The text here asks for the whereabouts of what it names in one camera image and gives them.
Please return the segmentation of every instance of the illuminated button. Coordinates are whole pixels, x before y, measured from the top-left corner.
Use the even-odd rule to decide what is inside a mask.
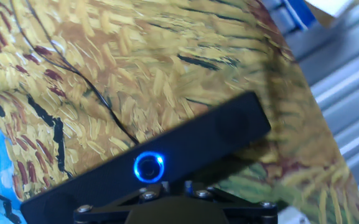
[[[142,182],[154,183],[164,174],[164,159],[156,152],[143,152],[134,163],[135,176]]]

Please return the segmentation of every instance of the black mount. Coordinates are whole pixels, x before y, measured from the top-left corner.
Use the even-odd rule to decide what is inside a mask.
[[[74,224],[277,224],[274,203],[251,203],[214,187],[186,181],[173,192],[169,183],[151,184],[106,206],[82,205]]]
[[[28,224],[73,223],[81,205],[102,207],[147,184],[176,183],[271,130],[258,97],[245,92],[21,205]]]

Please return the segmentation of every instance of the thin black wire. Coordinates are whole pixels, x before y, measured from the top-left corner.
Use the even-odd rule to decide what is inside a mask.
[[[98,91],[98,89],[96,89],[96,87],[91,83],[91,81],[89,81],[80,71],[78,71],[78,69],[76,69],[72,64],[70,64],[67,59],[62,55],[62,53],[60,53],[60,51],[56,48],[55,44],[52,42],[52,39],[50,38],[50,36],[48,35],[48,32],[46,30],[46,28],[44,27],[43,23],[41,22],[41,20],[39,19],[37,13],[34,11],[34,8],[32,7],[31,3],[29,2],[29,0],[26,0],[26,3],[32,13],[32,15],[35,17],[35,19],[37,20],[37,22],[40,24],[42,30],[45,33],[46,38],[48,39],[49,43],[52,45],[52,47],[56,50],[56,52],[59,54],[60,58],[62,59],[62,61],[68,66],[63,66],[63,65],[59,65],[51,60],[49,60],[47,57],[43,56],[42,54],[38,53],[38,51],[35,50],[35,47],[31,44],[29,38],[26,36],[26,34],[24,33],[20,23],[19,23],[19,19],[17,18],[17,14],[16,14],[16,10],[13,6],[13,0],[10,0],[11,3],[11,7],[12,7],[12,11],[13,11],[13,15],[15,17],[16,20],[16,25],[19,28],[20,33],[23,35],[23,37],[25,38],[25,40],[27,41],[27,43],[31,46],[31,48],[33,49],[33,51],[35,51],[38,55],[40,55],[45,61],[47,61],[48,63],[51,63],[52,65],[55,65],[59,68],[62,68],[64,70],[68,70],[70,72],[73,72],[77,75],[79,75],[81,78],[84,79],[84,81],[86,82],[86,84],[88,84],[88,86],[92,89],[92,91],[96,94],[96,96],[98,97],[98,99],[102,102],[102,104],[109,110],[111,117],[113,118],[113,120],[115,121],[115,123],[117,124],[117,126],[132,140],[133,143],[135,143],[135,145],[139,144],[139,141],[132,136],[127,129],[124,127],[124,125],[122,124],[122,122],[118,119],[118,117],[114,114],[113,110],[110,108],[108,102],[105,100],[105,98],[102,96],[102,94]]]

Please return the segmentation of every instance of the screw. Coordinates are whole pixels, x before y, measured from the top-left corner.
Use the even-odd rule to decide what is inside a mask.
[[[198,191],[196,191],[196,195],[198,197],[204,198],[204,197],[210,196],[210,193],[206,190],[198,190]]]
[[[260,203],[264,208],[272,207],[274,203],[271,202],[261,202]]]
[[[144,192],[143,193],[143,197],[145,198],[145,199],[152,199],[152,198],[154,198],[156,196],[156,193],[154,193],[154,192]]]
[[[90,210],[92,210],[91,205],[82,205],[77,209],[77,211],[80,212],[80,213],[89,212]]]

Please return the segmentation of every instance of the wheat field painting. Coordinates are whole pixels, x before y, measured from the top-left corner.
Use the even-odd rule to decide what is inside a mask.
[[[0,223],[25,223],[20,202],[134,146],[73,71],[139,142],[255,91],[272,131],[196,178],[230,171],[215,186],[359,223],[357,185],[259,0],[0,0],[0,194],[13,210],[0,201]]]

